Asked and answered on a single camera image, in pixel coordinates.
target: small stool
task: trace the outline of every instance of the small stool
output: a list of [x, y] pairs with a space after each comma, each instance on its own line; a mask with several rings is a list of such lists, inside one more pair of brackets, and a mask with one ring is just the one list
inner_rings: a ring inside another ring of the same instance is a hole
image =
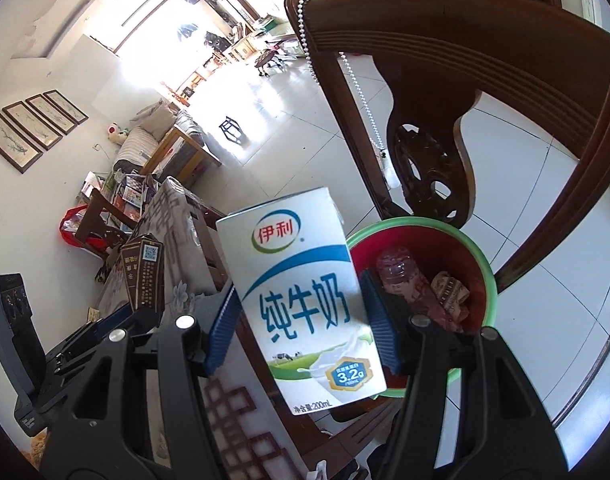
[[[240, 137], [243, 135], [243, 130], [240, 128], [239, 124], [232, 119], [231, 117], [225, 116], [225, 120], [219, 126], [221, 132], [227, 140], [231, 142], [235, 142], [236, 144], [240, 144]], [[230, 129], [233, 128], [238, 131], [237, 134], [230, 132]]]
[[277, 66], [281, 67], [282, 61], [276, 57], [277, 51], [266, 48], [261, 52], [261, 55], [258, 57], [256, 62], [254, 63], [254, 67], [258, 70], [258, 75], [264, 75], [269, 77], [265, 66]]

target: screw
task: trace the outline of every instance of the screw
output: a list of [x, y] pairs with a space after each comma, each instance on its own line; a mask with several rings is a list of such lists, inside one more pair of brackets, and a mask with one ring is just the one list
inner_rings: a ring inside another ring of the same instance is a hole
[[195, 323], [195, 319], [192, 316], [181, 316], [176, 319], [176, 326], [178, 328], [187, 329]]
[[481, 328], [480, 335], [488, 341], [495, 341], [496, 339], [498, 339], [498, 332], [496, 331], [496, 329], [490, 326], [484, 326], [483, 328]]
[[412, 316], [412, 325], [418, 326], [420, 328], [428, 327], [431, 323], [429, 317], [425, 314], [415, 314]]
[[109, 333], [109, 341], [112, 343], [118, 343], [118, 341], [122, 341], [125, 339], [127, 332], [121, 328], [116, 328]]

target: floral tablecloth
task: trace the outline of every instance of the floral tablecloth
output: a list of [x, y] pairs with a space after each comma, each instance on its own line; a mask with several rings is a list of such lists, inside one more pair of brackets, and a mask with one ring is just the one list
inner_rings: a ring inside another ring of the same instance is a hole
[[[165, 179], [132, 237], [153, 234], [165, 244], [165, 313], [163, 323], [192, 312], [202, 295], [216, 294], [194, 222], [205, 222], [201, 200], [180, 183]], [[95, 306], [106, 317], [128, 301], [120, 260], [110, 272]]]

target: white tile floor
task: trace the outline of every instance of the white tile floor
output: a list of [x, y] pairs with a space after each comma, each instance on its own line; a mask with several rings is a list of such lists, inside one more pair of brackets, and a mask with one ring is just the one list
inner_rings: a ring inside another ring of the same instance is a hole
[[[391, 93], [369, 57], [349, 59], [384, 132]], [[222, 68], [198, 86], [191, 103], [191, 113], [211, 134], [213, 151], [223, 161], [194, 187], [216, 208], [230, 212], [328, 186], [346, 234], [379, 220], [338, 124], [301, 60], [270, 78], [259, 78], [242, 64]], [[243, 146], [224, 139], [218, 129], [225, 115], [240, 123], [247, 136]], [[487, 95], [463, 118], [461, 128], [477, 185], [474, 216], [463, 231], [497, 270], [540, 222], [575, 161], [542, 128]], [[392, 190], [392, 197], [407, 207], [400, 188]], [[554, 418], [610, 332], [610, 190], [560, 247], [500, 295], [496, 326]], [[439, 463], [449, 462], [453, 452], [458, 388], [452, 384], [448, 391]], [[610, 357], [588, 396], [604, 404], [596, 408], [584, 398], [558, 429], [571, 464], [609, 420]], [[593, 426], [588, 417], [594, 417]]]

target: red plastic bag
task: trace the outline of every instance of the red plastic bag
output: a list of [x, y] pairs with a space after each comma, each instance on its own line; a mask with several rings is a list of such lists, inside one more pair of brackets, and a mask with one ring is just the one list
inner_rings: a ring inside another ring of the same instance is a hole
[[[69, 245], [72, 245], [74, 247], [80, 247], [83, 249], [85, 248], [85, 245], [79, 240], [76, 240], [76, 233], [65, 229], [65, 222], [71, 220], [74, 216], [76, 216], [85, 209], [87, 209], [87, 204], [83, 204], [81, 206], [68, 210], [65, 216], [63, 217], [63, 220], [60, 221], [60, 226], [58, 227], [58, 230], [60, 231], [60, 236], [63, 238], [63, 240], [65, 240]], [[101, 252], [105, 252], [108, 247], [106, 241], [94, 234], [89, 235], [87, 237], [86, 242], [93, 248]]]

